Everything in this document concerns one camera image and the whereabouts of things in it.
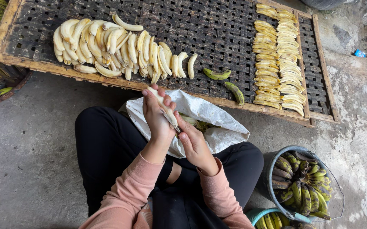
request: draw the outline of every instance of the concrete floor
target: concrete floor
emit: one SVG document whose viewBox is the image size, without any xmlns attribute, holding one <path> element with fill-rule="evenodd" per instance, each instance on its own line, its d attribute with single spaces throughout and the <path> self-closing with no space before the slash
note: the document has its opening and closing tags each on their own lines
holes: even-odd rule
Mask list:
<svg viewBox="0 0 367 229">
<path fill-rule="evenodd" d="M 314 129 L 274 117 L 224 108 L 250 132 L 262 152 L 300 145 L 332 170 L 346 198 L 342 218 L 315 222 L 318 228 L 367 228 L 367 1 L 349 1 L 332 11 L 313 11 L 296 1 L 279 1 L 319 16 L 341 124 Z M 0 228 L 77 228 L 87 205 L 76 160 L 74 120 L 84 108 L 118 108 L 139 92 L 35 73 L 21 91 L 0 104 Z M 342 195 L 333 181 L 332 217 Z M 246 210 L 274 205 L 257 192 Z"/>
</svg>

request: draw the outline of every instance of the trash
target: trash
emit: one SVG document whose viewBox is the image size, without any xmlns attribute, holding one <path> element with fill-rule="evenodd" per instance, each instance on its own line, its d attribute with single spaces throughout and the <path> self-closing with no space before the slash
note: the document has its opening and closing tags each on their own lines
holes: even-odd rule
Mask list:
<svg viewBox="0 0 367 229">
<path fill-rule="evenodd" d="M 359 49 L 356 50 L 356 52 L 354 53 L 354 55 L 356 55 L 358 57 L 366 57 L 366 53 L 361 52 Z"/>
</svg>

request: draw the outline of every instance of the wooden frame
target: wooden frame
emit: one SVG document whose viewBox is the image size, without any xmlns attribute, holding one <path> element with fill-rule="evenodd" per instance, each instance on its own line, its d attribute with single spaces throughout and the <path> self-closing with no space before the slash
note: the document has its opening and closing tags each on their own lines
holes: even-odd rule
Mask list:
<svg viewBox="0 0 367 229">
<path fill-rule="evenodd" d="M 336 102 L 335 102 L 335 98 L 334 98 L 334 95 L 333 95 L 332 85 L 330 83 L 330 78 L 329 78 L 329 74 L 327 72 L 326 62 L 324 60 L 322 42 L 320 41 L 318 16 L 316 14 L 313 14 L 312 19 L 313 19 L 313 31 L 315 33 L 315 40 L 316 40 L 316 44 L 318 46 L 320 65 L 322 66 L 323 79 L 324 79 L 324 83 L 325 83 L 325 86 L 326 86 L 327 96 L 329 98 L 330 110 L 332 111 L 333 116 L 326 115 L 326 114 L 324 115 L 324 114 L 315 113 L 315 112 L 311 112 L 311 114 L 312 114 L 313 118 L 316 118 L 316 119 L 319 119 L 319 120 L 334 122 L 334 123 L 340 123 L 340 115 L 339 115 L 339 111 L 337 110 L 337 107 L 336 107 Z"/>
<path fill-rule="evenodd" d="M 125 79 L 110 79 L 110 78 L 100 76 L 99 74 L 80 73 L 80 72 L 77 72 L 77 71 L 75 71 L 71 68 L 64 68 L 64 67 L 61 67 L 61 66 L 56 66 L 53 63 L 33 61 L 33 60 L 30 60 L 30 59 L 27 59 L 27 58 L 20 58 L 20 57 L 15 57 L 15 56 L 10 56 L 10 55 L 4 54 L 4 50 L 6 48 L 5 39 L 6 39 L 6 37 L 8 37 L 9 34 L 11 34 L 11 30 L 13 29 L 13 27 L 12 27 L 13 21 L 16 18 L 17 14 L 19 13 L 19 10 L 21 9 L 21 5 L 22 5 L 23 2 L 24 2 L 24 0 L 17 0 L 17 1 L 12 0 L 12 1 L 10 1 L 8 6 L 7 6 L 7 9 L 4 13 L 4 16 L 2 18 L 2 22 L 1 22 L 1 25 L 0 25 L 0 62 L 2 62 L 4 64 L 13 64 L 13 65 L 26 67 L 26 68 L 29 68 L 31 70 L 36 70 L 36 71 L 41 71 L 41 72 L 49 72 L 49 73 L 52 73 L 52 74 L 63 75 L 63 76 L 66 76 L 66 77 L 73 77 L 78 81 L 87 80 L 89 82 L 101 83 L 104 86 L 109 86 L 110 85 L 110 86 L 116 86 L 116 87 L 121 87 L 121 88 L 126 88 L 126 89 L 139 90 L 139 91 L 143 90 L 144 88 L 147 87 L 146 84 L 136 82 L 136 81 L 127 81 Z M 268 5 L 270 5 L 272 7 L 275 7 L 275 8 L 284 8 L 284 9 L 287 9 L 289 11 L 292 11 L 292 12 L 296 13 L 296 15 L 302 15 L 304 17 L 312 18 L 312 16 L 307 14 L 307 13 L 304 13 L 304 12 L 292 9 L 290 7 L 275 3 L 271 0 L 257 0 L 255 2 L 268 4 Z M 321 56 L 320 58 L 321 58 L 321 61 L 323 61 L 322 66 L 325 66 L 323 56 Z M 297 122 L 297 123 L 300 123 L 302 125 L 310 126 L 310 127 L 312 127 L 312 122 L 309 120 L 310 117 L 315 117 L 315 118 L 321 119 L 321 120 L 325 119 L 324 117 L 321 117 L 320 115 L 316 115 L 316 114 L 310 115 L 309 114 L 309 107 L 307 107 L 306 105 L 305 105 L 305 109 L 304 109 L 305 116 L 302 117 L 297 112 L 289 111 L 289 110 L 278 110 L 276 108 L 256 105 L 256 104 L 252 104 L 252 103 L 247 103 L 244 106 L 238 106 L 236 101 L 231 101 L 231 100 L 227 100 L 227 99 L 223 99 L 223 98 L 209 97 L 209 96 L 203 96 L 203 95 L 199 95 L 199 94 L 195 94 L 194 96 L 203 98 L 203 99 L 205 99 L 205 100 L 207 100 L 207 101 L 209 101 L 213 104 L 219 105 L 219 106 L 226 106 L 226 107 L 231 107 L 231 108 L 249 110 L 249 111 L 253 111 L 253 112 L 260 112 L 260 113 L 263 113 L 263 114 L 268 114 L 268 115 L 272 115 L 272 116 L 275 116 L 275 117 L 283 118 L 283 119 L 286 119 L 288 121 Z"/>
</svg>

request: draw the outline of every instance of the pink sleeve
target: pink sleeve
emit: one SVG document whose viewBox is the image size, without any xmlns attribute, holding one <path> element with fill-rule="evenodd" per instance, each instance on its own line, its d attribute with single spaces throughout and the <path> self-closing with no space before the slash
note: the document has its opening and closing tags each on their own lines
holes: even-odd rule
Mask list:
<svg viewBox="0 0 367 229">
<path fill-rule="evenodd" d="M 221 161 L 218 158 L 214 159 L 219 167 L 216 175 L 205 176 L 198 169 L 206 205 L 231 229 L 253 229 L 250 220 L 244 215 L 234 196 L 234 190 L 229 187 Z"/>
<path fill-rule="evenodd" d="M 162 164 L 152 164 L 141 153 L 115 180 L 106 193 L 100 209 L 90 216 L 79 229 L 85 228 L 132 228 L 137 214 L 147 203 L 154 189 Z"/>
</svg>

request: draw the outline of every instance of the basket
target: basket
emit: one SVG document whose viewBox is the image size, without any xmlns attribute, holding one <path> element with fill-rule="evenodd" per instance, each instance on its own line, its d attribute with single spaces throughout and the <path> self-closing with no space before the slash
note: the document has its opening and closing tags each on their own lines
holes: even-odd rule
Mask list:
<svg viewBox="0 0 367 229">
<path fill-rule="evenodd" d="M 270 152 L 270 153 L 266 153 L 263 155 L 264 167 L 263 167 L 262 173 L 258 179 L 258 182 L 255 188 L 262 196 L 264 196 L 268 200 L 271 200 L 277 206 L 278 210 L 282 212 L 282 214 L 284 214 L 289 219 L 307 222 L 305 218 L 312 220 L 312 219 L 315 219 L 316 217 L 315 216 L 308 216 L 308 217 L 303 216 L 295 212 L 294 209 L 291 208 L 290 206 L 283 207 L 277 201 L 277 198 L 275 197 L 275 194 L 274 194 L 274 190 L 272 189 L 271 179 L 272 179 L 272 170 L 274 168 L 275 161 L 278 159 L 278 157 L 281 154 L 289 150 L 297 151 L 298 153 L 301 153 L 308 158 L 318 159 L 318 166 L 320 168 L 326 169 L 325 164 L 323 164 L 322 161 L 317 156 L 313 155 L 312 152 L 310 152 L 308 149 L 300 147 L 300 146 L 296 146 L 296 145 L 290 145 L 276 152 Z"/>
<path fill-rule="evenodd" d="M 0 103 L 8 99 L 12 95 L 14 95 L 18 90 L 20 90 L 27 83 L 27 81 L 31 78 L 33 72 L 34 71 L 30 70 L 28 74 L 13 89 L 5 93 L 4 95 L 0 96 Z"/>
<path fill-rule="evenodd" d="M 250 211 L 248 211 L 246 213 L 247 218 L 250 220 L 251 224 L 253 226 L 255 226 L 255 224 L 257 223 L 257 221 L 263 217 L 265 214 L 270 213 L 270 212 L 281 212 L 280 210 L 278 210 L 278 208 L 276 207 L 272 207 L 272 208 L 254 208 Z M 307 217 L 305 217 L 306 219 L 304 220 L 304 222 L 308 222 L 308 223 L 312 223 Z"/>
</svg>

